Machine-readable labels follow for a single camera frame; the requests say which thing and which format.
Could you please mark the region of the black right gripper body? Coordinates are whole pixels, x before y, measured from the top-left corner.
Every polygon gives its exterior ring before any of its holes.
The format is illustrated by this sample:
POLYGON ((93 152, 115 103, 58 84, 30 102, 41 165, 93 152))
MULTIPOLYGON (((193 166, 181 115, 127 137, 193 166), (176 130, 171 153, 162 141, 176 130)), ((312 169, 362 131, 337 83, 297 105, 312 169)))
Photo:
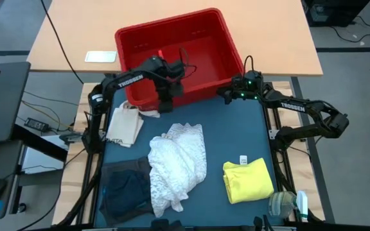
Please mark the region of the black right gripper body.
POLYGON ((226 90, 227 99, 238 99, 240 97, 240 88, 237 85, 230 85, 226 90))

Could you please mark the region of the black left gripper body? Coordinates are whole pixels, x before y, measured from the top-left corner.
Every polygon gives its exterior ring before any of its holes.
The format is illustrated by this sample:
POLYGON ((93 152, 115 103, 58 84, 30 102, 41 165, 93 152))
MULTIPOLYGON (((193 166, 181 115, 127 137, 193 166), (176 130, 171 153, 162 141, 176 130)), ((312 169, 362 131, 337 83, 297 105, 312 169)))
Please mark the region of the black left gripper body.
POLYGON ((169 102, 172 98, 182 96, 184 87, 180 82, 173 83, 158 83, 155 85, 159 101, 169 102))

